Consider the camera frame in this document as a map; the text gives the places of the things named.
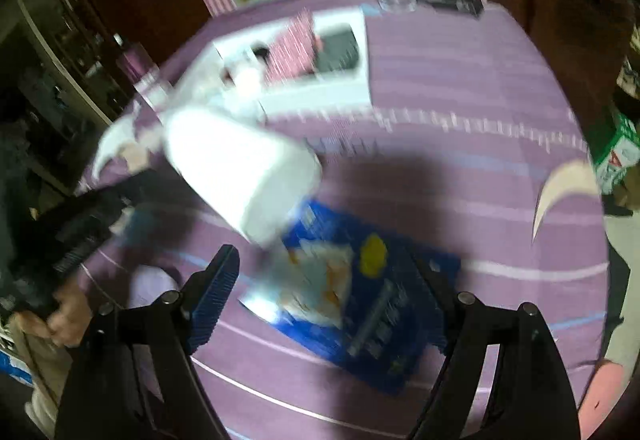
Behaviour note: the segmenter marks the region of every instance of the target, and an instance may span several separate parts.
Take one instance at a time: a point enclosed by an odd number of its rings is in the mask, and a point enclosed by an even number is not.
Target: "tablecloth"
[[[364,2],[370,0],[283,0],[217,17],[161,72],[175,82],[209,41],[251,24],[303,7]],[[553,73],[500,6],[487,6],[479,19],[425,7],[397,15],[367,12],[373,107],[293,113],[268,126],[318,152],[321,202],[459,254],[457,288],[486,304],[538,305],[578,403],[600,349],[607,248],[600,202],[584,195],[552,207],[532,241],[534,208],[549,174],[587,159]],[[138,130],[153,123],[152,110],[143,106]],[[162,158],[154,164],[164,187],[136,212],[131,232],[107,242],[84,265],[82,282],[92,300],[126,304],[130,275],[140,264],[184,282],[220,245],[231,243],[240,250],[241,275],[210,342],[194,355],[230,434],[251,440],[403,438],[428,396],[440,354],[428,349],[402,393],[388,396],[279,334],[238,302],[262,252],[172,176]],[[124,164],[114,160],[98,182],[88,174],[82,182],[94,187],[123,175]],[[481,418],[496,357],[497,349],[489,348],[470,428]]]

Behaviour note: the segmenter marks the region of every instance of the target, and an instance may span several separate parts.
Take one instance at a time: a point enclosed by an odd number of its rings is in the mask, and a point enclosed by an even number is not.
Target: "plastic bag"
[[[454,283],[459,258],[310,202],[240,301],[318,356],[396,393],[428,343],[446,346],[442,312],[409,250]]]

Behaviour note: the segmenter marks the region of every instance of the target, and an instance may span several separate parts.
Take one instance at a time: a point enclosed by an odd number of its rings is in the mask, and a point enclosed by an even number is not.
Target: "blue package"
[[[409,250],[453,285],[456,256],[313,201],[241,302],[323,359],[397,393],[427,344],[446,346],[442,312]]]

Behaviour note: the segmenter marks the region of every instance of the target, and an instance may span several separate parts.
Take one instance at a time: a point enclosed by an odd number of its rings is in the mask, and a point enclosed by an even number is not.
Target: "white cup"
[[[197,194],[250,242],[266,246],[318,187],[321,166],[307,147],[188,106],[164,122],[168,161]]]

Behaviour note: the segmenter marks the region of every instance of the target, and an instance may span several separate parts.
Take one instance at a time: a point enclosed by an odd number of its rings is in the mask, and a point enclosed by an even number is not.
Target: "striped tablecloth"
[[[209,21],[162,66],[170,81],[213,38],[260,22],[370,0],[288,0]],[[565,197],[532,242],[536,200],[550,172],[586,144],[551,70],[501,7],[477,20],[430,8],[367,16],[373,108],[270,120],[321,156],[319,200],[463,258],[458,288],[484,303],[537,304],[556,337],[578,402],[600,349],[606,312],[607,248],[597,198]],[[143,107],[138,127],[155,117]],[[203,146],[213,143],[203,142]],[[124,304],[139,264],[178,281],[203,268],[223,243],[241,253],[241,277],[194,362],[232,436],[251,440],[403,438],[442,358],[428,350],[399,395],[381,394],[318,359],[249,314],[237,298],[260,251],[228,230],[179,179],[139,211],[135,232],[107,243],[87,263],[94,298]],[[125,173],[111,162],[98,184]],[[85,179],[89,187],[94,184]],[[490,349],[470,426],[481,417],[497,351]]]

